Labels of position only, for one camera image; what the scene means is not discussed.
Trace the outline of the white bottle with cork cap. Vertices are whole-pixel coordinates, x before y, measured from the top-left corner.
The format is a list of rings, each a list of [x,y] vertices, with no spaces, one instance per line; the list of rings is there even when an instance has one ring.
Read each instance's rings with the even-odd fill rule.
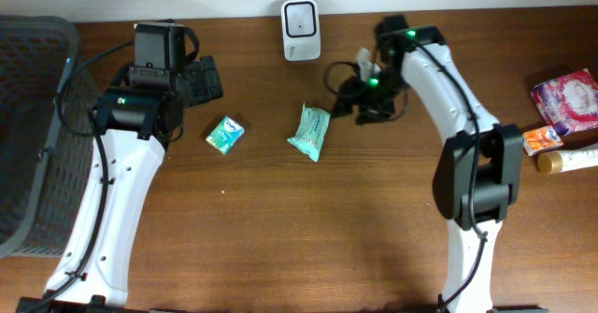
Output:
[[[538,156],[537,167],[540,173],[556,174],[597,165],[597,145],[582,149],[554,150]]]

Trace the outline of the small teal tissue pack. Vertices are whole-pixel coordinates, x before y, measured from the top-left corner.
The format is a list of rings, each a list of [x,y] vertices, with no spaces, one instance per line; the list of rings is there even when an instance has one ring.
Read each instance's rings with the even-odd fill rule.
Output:
[[[243,126],[225,116],[206,137],[206,142],[221,154],[226,155],[244,133]]]

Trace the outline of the orange tissue pack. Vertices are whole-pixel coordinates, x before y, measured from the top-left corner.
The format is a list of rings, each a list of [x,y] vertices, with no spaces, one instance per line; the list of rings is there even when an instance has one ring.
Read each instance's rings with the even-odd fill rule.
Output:
[[[547,125],[522,134],[523,147],[529,156],[554,150],[564,145],[553,126]]]

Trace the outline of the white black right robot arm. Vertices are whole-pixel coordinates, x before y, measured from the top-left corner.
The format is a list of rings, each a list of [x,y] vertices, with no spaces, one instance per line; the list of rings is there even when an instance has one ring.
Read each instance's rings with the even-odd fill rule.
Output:
[[[491,268],[497,236],[517,198],[523,155],[517,125],[503,125],[473,94],[433,26],[411,27],[401,14],[374,29],[370,60],[350,63],[354,74],[334,91],[335,118],[356,123],[395,121],[398,94],[412,90],[442,144],[433,198],[448,226],[448,273],[439,312],[492,312]]]

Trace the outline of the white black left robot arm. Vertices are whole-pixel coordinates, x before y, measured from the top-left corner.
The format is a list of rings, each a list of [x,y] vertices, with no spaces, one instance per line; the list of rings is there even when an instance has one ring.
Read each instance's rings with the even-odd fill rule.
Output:
[[[223,96],[213,56],[181,69],[123,68],[92,109],[93,157],[73,230],[40,298],[20,312],[125,309],[142,208],[186,108]]]

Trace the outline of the red purple tissue pack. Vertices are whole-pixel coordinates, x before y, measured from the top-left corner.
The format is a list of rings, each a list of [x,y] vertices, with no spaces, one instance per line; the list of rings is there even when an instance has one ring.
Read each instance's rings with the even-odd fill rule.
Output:
[[[536,85],[532,99],[559,136],[597,127],[597,82],[588,68]]]

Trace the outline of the teal wet wipes pack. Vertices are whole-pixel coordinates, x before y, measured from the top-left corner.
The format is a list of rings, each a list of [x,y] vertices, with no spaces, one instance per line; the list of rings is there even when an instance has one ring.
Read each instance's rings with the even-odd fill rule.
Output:
[[[316,163],[320,158],[330,119],[329,112],[303,105],[298,129],[287,141]]]

